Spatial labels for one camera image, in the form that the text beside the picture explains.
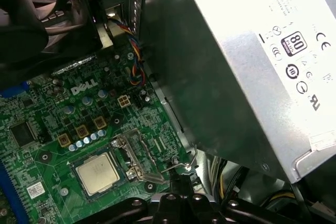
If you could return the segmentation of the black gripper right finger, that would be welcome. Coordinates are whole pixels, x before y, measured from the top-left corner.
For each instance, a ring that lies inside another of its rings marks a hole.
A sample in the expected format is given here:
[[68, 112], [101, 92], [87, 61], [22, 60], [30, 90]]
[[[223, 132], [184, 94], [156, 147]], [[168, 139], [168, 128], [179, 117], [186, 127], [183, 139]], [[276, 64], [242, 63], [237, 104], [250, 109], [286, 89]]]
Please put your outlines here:
[[189, 175], [181, 175], [181, 223], [291, 223], [291, 219], [240, 199], [218, 205], [195, 193]]

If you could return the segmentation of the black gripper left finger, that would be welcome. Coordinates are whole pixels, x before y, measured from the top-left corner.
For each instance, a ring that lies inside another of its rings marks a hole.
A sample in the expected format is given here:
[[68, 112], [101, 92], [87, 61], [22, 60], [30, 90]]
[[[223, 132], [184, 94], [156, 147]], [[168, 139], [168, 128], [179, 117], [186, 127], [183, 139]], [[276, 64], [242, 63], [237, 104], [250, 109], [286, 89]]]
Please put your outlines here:
[[170, 173], [170, 190], [150, 202], [128, 198], [86, 218], [86, 223], [182, 223], [184, 176]]

